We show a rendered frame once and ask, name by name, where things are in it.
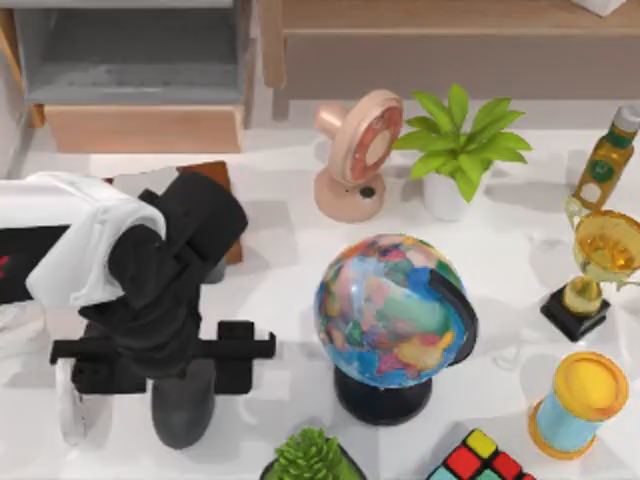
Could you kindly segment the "wooden cupboard frame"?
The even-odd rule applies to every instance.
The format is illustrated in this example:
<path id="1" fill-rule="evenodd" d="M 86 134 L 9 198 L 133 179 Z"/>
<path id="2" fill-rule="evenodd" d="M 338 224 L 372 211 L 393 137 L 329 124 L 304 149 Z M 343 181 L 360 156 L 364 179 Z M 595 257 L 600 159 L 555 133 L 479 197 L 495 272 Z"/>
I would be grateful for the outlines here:
<path id="1" fill-rule="evenodd" d="M 26 90 L 21 70 L 18 40 L 12 9 L 0 8 L 0 48 L 6 56 L 9 69 L 20 87 L 21 93 L 25 94 Z M 43 105 L 28 104 L 27 107 L 30 125 L 33 128 L 42 128 L 45 125 Z"/>

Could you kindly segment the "white object on shelf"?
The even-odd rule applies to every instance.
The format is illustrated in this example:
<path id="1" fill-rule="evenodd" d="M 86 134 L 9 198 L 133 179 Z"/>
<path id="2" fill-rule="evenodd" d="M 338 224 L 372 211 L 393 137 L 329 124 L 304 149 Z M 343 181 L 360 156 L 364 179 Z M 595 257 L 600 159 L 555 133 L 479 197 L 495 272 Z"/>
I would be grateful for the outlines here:
<path id="1" fill-rule="evenodd" d="M 606 18 L 630 0 L 570 0 L 590 13 Z"/>

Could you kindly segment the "green plant in white pot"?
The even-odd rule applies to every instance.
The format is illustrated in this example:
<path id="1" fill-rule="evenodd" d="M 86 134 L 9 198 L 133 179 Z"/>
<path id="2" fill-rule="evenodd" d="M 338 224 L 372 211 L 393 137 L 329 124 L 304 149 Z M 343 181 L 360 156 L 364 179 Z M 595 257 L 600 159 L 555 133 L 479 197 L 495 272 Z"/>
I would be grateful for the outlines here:
<path id="1" fill-rule="evenodd" d="M 485 175 L 496 162 L 527 162 L 532 150 L 527 140 L 510 130 L 524 113 L 511 108 L 511 100 L 486 101 L 469 118 L 469 95 L 458 84 L 449 88 L 445 101 L 415 91 L 424 110 L 405 120 L 410 130 L 394 143 L 397 151 L 415 151 L 419 157 L 410 178 L 419 180 L 425 207 L 439 220 L 461 219 L 484 186 Z"/>

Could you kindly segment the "pale wooden drawer front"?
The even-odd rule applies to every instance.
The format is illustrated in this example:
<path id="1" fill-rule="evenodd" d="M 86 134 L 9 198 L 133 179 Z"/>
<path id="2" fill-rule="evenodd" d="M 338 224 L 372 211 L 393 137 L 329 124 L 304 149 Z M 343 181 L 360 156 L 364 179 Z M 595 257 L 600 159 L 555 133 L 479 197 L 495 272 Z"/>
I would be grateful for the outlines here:
<path id="1" fill-rule="evenodd" d="M 65 153 L 238 153 L 240 105 L 52 105 L 44 108 Z"/>

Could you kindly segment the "colourful puzzle cube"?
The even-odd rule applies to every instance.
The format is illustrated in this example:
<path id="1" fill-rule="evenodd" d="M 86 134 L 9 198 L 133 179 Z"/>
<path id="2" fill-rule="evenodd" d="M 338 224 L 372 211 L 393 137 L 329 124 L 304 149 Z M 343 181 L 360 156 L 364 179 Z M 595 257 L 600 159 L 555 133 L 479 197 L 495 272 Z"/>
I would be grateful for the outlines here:
<path id="1" fill-rule="evenodd" d="M 425 480 L 537 480 L 479 428 L 471 430 Z"/>

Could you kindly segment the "wooden open shelf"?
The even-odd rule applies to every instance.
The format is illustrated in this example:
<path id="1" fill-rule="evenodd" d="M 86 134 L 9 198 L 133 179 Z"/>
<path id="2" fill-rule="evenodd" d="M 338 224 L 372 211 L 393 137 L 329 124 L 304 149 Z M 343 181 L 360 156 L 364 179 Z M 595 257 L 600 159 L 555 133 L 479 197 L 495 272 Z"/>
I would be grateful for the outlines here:
<path id="1" fill-rule="evenodd" d="M 640 103 L 640 0 L 256 0 L 252 120 L 307 126 L 324 100 L 464 87 L 509 97 L 526 128 L 595 129 Z"/>

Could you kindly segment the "yellow and blue can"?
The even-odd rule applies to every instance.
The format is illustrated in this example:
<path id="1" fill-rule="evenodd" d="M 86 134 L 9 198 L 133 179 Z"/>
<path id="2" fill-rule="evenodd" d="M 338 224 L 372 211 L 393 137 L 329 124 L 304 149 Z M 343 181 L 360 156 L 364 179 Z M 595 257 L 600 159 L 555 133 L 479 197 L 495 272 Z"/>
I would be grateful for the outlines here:
<path id="1" fill-rule="evenodd" d="M 533 443 L 546 455 L 573 460 L 593 445 L 596 433 L 628 400 L 628 380 L 609 357 L 574 352 L 559 363 L 549 393 L 529 414 Z"/>

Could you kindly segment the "pink desk fan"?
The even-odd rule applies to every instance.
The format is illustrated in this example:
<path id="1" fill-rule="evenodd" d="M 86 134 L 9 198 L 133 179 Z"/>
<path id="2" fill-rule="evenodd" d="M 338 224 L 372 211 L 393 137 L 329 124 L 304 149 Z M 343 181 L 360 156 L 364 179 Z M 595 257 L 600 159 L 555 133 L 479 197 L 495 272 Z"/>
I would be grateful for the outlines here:
<path id="1" fill-rule="evenodd" d="M 315 126 L 330 140 L 326 166 L 314 180 L 314 200 L 327 217 L 360 223 L 383 207 L 386 186 L 380 173 L 403 124 L 402 99 L 378 89 L 352 108 L 326 103 L 317 109 Z"/>

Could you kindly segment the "gold trophy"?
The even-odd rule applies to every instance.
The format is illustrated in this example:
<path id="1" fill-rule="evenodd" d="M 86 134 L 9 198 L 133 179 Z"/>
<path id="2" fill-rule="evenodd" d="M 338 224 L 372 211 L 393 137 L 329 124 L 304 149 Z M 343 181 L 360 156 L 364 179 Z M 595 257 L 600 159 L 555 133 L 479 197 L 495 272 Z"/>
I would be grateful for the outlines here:
<path id="1" fill-rule="evenodd" d="M 605 320 L 610 302 L 602 285 L 621 290 L 640 270 L 640 222 L 613 210 L 588 211 L 574 197 L 565 203 L 573 258 L 580 274 L 553 292 L 541 313 L 572 342 Z"/>

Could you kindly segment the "colourful globe on black stand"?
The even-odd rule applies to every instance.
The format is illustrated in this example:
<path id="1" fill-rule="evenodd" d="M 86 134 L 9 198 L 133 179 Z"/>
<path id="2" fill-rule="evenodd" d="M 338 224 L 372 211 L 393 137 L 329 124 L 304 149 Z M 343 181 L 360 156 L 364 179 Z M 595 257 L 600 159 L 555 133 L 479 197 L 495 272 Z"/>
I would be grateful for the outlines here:
<path id="1" fill-rule="evenodd" d="M 468 358 L 479 333 L 454 265 L 406 234 L 374 235 L 343 250 L 317 287 L 314 317 L 340 404 L 378 426 L 419 414 L 434 376 Z"/>

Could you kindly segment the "yellow bottle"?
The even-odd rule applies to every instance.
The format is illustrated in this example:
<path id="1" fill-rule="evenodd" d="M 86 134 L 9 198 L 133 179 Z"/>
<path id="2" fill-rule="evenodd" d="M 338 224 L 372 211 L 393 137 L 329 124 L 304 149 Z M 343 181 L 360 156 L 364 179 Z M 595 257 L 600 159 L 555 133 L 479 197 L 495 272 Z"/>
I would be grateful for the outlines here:
<path id="1" fill-rule="evenodd" d="M 634 153 L 640 130 L 640 108 L 620 106 L 605 135 L 591 152 L 573 197 L 593 211 L 603 208 Z"/>

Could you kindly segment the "brown book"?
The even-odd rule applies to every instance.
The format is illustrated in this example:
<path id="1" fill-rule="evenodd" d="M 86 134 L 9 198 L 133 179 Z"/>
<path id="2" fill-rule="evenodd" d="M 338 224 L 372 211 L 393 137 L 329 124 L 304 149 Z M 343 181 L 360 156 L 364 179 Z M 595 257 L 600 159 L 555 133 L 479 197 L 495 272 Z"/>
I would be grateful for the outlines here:
<path id="1" fill-rule="evenodd" d="M 115 177 L 104 178 L 104 181 L 126 194 L 138 196 L 145 188 L 151 189 L 156 193 L 162 193 L 179 173 L 184 172 L 203 174 L 231 191 L 228 168 L 223 160 L 214 160 L 195 165 L 165 167 L 140 173 L 119 174 Z"/>

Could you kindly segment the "green plant in black pot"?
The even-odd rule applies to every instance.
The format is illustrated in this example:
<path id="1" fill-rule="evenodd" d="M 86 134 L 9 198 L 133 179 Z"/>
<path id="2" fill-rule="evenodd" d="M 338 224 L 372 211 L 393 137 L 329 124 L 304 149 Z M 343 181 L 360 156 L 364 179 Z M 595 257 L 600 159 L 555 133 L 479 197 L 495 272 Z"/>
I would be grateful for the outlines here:
<path id="1" fill-rule="evenodd" d="M 292 434 L 274 451 L 259 480 L 368 480 L 336 437 L 317 427 Z"/>

